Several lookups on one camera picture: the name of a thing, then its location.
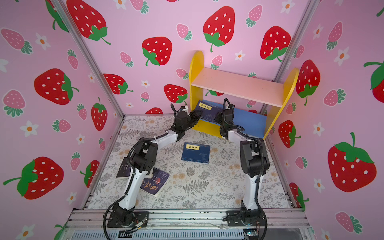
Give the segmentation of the navy book yellow label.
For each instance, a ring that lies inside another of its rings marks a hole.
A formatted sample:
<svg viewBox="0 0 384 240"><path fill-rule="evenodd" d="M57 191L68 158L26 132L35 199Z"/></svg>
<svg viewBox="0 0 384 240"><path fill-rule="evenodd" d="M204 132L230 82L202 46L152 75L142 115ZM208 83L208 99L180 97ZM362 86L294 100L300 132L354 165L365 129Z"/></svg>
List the navy book yellow label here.
<svg viewBox="0 0 384 240"><path fill-rule="evenodd" d="M199 101L195 107L195 110L202 113L200 118L201 120L213 124L218 124L215 121L215 118L219 113L223 112L223 107L217 106L216 104Z"/></svg>

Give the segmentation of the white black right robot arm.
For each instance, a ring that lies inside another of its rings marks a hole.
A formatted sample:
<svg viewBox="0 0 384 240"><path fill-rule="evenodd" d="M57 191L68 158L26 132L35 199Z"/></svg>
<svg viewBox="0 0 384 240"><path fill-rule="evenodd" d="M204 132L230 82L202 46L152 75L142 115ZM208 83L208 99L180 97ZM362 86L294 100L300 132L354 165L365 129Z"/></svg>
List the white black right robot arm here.
<svg viewBox="0 0 384 240"><path fill-rule="evenodd" d="M246 226L266 220L259 203L260 186L270 167L266 145L263 139L244 133L244 128L234 124L235 105L223 104L215 121L220 124L219 132L226 140L239 145L242 171L246 174L246 193L241 203L240 219Z"/></svg>

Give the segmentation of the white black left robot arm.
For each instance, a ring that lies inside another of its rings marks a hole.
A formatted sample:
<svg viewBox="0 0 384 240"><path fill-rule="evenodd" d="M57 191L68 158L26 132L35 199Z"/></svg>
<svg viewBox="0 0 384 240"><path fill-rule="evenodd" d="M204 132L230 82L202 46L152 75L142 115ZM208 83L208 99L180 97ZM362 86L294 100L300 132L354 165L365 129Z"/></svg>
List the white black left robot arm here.
<svg viewBox="0 0 384 240"><path fill-rule="evenodd" d="M116 220L119 225L131 228L134 233L139 228L134 227L134 209L139 190L145 176L156 163L158 150L180 141L185 132L192 129L200 120L202 111L193 110L188 113L187 107L174 110L174 122L163 135L153 138L141 138L134 144L124 161L131 167L130 177L125 187L124 195L113 202L103 214L103 231L107 233L107 222Z"/></svg>

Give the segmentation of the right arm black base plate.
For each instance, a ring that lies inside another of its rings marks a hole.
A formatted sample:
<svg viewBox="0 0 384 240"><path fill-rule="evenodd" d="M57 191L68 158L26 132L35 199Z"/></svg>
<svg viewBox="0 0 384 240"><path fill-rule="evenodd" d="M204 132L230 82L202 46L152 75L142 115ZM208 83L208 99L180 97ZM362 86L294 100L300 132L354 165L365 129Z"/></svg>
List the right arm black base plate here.
<svg viewBox="0 0 384 240"><path fill-rule="evenodd" d="M239 210L227 211L223 222L227 222L230 227L265 227L268 225L266 216L260 209L247 210L241 208Z"/></svg>

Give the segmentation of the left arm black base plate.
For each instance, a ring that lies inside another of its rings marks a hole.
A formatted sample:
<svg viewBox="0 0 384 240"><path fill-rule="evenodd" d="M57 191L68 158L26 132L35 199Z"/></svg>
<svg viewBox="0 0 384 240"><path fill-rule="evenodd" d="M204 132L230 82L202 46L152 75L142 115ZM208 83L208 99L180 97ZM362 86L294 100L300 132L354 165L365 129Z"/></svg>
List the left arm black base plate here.
<svg viewBox="0 0 384 240"><path fill-rule="evenodd" d="M107 218L107 228L146 228L149 214L149 212L132 212L123 216L112 212Z"/></svg>

